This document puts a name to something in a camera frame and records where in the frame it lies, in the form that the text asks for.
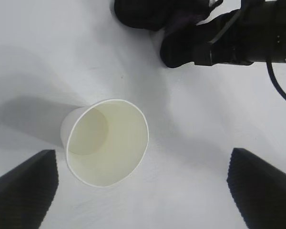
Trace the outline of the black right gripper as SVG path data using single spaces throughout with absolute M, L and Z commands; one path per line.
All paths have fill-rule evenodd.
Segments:
M 261 49 L 266 45 L 275 4 L 275 0 L 243 0 L 240 9 L 208 23 L 189 23 L 188 44 L 194 47 L 194 63 L 249 66 L 265 60 Z

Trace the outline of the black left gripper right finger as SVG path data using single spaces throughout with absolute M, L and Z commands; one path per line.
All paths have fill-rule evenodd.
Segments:
M 286 173 L 234 148 L 226 181 L 249 229 L 286 229 Z

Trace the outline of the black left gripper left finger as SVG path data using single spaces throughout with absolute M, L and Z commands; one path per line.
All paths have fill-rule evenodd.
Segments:
M 55 150 L 42 150 L 0 177 L 0 229 L 38 229 L 57 191 Z

